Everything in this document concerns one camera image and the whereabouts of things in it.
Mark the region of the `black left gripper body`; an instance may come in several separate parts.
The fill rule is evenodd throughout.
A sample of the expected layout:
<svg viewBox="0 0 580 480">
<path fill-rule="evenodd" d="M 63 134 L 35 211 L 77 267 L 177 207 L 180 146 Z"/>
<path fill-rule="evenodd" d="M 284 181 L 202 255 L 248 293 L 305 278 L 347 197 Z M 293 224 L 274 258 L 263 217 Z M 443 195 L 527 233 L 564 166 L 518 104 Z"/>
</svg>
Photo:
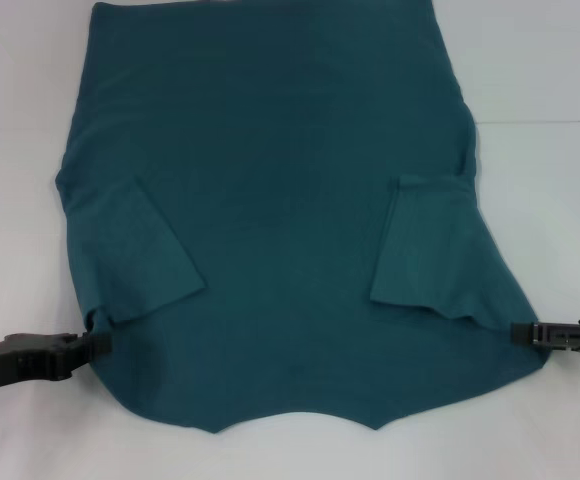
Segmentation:
<svg viewBox="0 0 580 480">
<path fill-rule="evenodd" d="M 69 379 L 86 363 L 86 340 L 75 334 L 13 334 L 0 342 L 0 387 Z"/>
</svg>

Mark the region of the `blue shirt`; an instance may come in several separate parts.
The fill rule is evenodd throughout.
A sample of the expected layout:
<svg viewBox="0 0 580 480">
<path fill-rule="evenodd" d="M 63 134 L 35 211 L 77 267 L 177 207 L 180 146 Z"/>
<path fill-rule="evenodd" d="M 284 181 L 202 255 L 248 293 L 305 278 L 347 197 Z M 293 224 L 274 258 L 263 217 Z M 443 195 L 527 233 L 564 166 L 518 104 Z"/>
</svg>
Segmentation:
<svg viewBox="0 0 580 480">
<path fill-rule="evenodd" d="M 378 429 L 535 373 L 476 147 L 432 0 L 95 4 L 56 178 L 85 324 L 113 341 L 95 372 L 211 433 Z"/>
</svg>

